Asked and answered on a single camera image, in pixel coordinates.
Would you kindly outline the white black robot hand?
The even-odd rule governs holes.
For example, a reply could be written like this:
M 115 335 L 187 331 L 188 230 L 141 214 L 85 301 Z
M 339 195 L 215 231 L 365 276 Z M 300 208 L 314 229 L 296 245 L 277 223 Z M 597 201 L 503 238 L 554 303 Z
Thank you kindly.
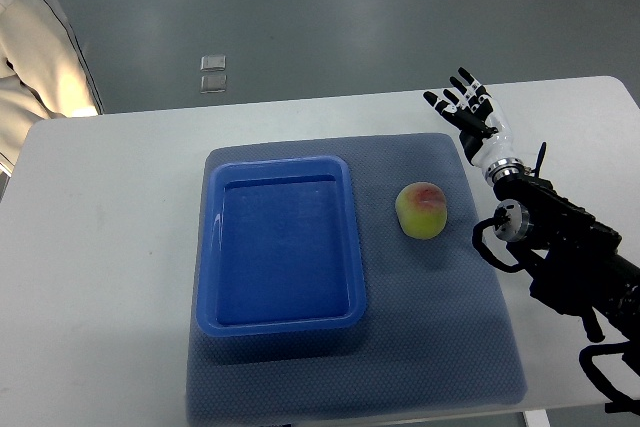
M 498 102 L 466 69 L 450 79 L 451 89 L 441 94 L 423 93 L 426 102 L 459 131 L 468 162 L 483 171 L 503 159 L 512 158 L 512 133 Z

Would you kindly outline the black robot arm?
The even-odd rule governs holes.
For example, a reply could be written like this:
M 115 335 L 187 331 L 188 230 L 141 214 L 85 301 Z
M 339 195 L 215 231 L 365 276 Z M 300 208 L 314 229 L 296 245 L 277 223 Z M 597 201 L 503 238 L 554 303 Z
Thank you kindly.
M 499 204 L 474 226 L 474 248 L 502 272 L 527 272 L 532 298 L 581 319 L 590 344 L 579 363 L 608 398 L 606 412 L 637 414 L 638 399 L 618 390 L 594 362 L 618 355 L 639 370 L 639 268 L 618 254 L 621 235 L 560 196 L 538 167 L 501 158 L 483 171 Z

